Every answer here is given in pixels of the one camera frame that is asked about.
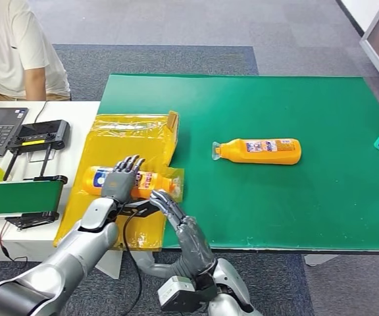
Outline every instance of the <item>white t-shirt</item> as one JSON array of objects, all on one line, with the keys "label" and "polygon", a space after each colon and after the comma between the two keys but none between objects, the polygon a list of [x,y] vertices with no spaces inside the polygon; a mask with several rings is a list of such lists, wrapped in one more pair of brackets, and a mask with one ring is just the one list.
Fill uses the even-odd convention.
[{"label": "white t-shirt", "polygon": [[45,68],[47,93],[70,95],[67,73],[25,0],[0,0],[0,93],[25,98],[24,71]]}]

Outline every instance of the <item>bottle label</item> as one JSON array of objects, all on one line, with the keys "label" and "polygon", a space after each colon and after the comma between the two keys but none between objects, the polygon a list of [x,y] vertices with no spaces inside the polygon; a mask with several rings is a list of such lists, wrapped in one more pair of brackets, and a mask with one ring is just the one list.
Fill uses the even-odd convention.
[{"label": "bottle label", "polygon": [[[111,169],[98,169],[95,176],[93,177],[93,186],[95,188],[102,188],[108,174],[111,172]],[[139,171],[136,177],[136,186],[139,189],[154,189],[154,181],[154,174],[152,172],[142,172]]]},{"label": "bottle label", "polygon": [[93,177],[93,186],[95,188],[102,188],[109,172],[109,170],[106,169],[98,169]]},{"label": "bottle label", "polygon": [[136,179],[136,186],[139,189],[154,189],[154,181],[152,172],[139,172]]},{"label": "bottle label", "polygon": [[291,151],[295,145],[291,140],[249,140],[246,141],[246,151],[249,153],[260,153],[262,151]]}]

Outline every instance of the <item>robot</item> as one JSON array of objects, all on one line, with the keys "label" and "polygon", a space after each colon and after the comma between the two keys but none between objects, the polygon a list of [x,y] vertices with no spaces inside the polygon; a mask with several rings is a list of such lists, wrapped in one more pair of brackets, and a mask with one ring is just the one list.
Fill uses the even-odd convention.
[{"label": "robot", "polygon": [[[0,316],[59,315],[117,239],[120,229],[115,219],[124,208],[133,206],[130,193],[144,161],[138,159],[135,155],[117,163],[106,177],[101,197],[93,201],[55,253],[22,275],[0,282]],[[236,269],[217,259],[194,217],[163,191],[154,190],[145,202],[164,214],[182,250],[172,265],[155,263],[151,253],[133,253],[142,272],[167,280],[157,291],[161,310],[191,313],[205,302],[209,316],[262,316],[250,303],[246,285]]]}]

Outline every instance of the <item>person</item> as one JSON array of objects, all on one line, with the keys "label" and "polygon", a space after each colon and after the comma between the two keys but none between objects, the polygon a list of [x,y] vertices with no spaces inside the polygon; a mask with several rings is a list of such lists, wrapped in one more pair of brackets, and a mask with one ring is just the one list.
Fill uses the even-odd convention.
[{"label": "person", "polygon": [[66,71],[26,0],[0,0],[0,101],[70,99]]}]

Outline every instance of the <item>yellow bag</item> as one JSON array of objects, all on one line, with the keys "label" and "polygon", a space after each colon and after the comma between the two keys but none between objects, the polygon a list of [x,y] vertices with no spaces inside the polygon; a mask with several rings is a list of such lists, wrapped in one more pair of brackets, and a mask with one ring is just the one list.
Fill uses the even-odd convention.
[{"label": "yellow bag", "polygon": [[[168,168],[178,137],[179,115],[98,115],[87,135],[69,200],[53,244],[83,217],[94,199],[82,188],[84,175],[91,166],[114,166],[130,155],[139,155],[146,161],[142,171],[151,171],[166,178],[179,178],[183,186],[182,169]],[[128,217],[120,215],[118,227]],[[160,212],[145,218],[135,217],[127,227],[127,242],[134,250],[158,250],[162,247],[166,218]],[[122,233],[114,248],[123,248]]]}]

